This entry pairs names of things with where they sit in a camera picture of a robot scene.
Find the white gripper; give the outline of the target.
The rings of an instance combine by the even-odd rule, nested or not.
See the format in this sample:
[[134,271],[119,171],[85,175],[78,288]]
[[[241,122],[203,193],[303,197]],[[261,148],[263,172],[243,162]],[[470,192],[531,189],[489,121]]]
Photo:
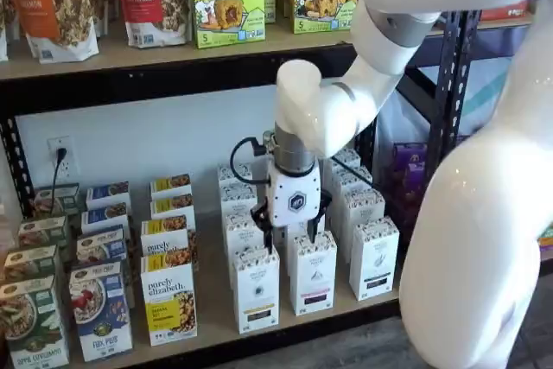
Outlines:
[[273,251],[273,226],[284,227],[308,222],[307,233],[315,242],[319,224],[332,203],[332,194],[321,190],[319,163],[298,177],[281,172],[274,161],[268,162],[270,184],[266,186],[267,200],[251,209],[251,218],[263,233],[264,247]]

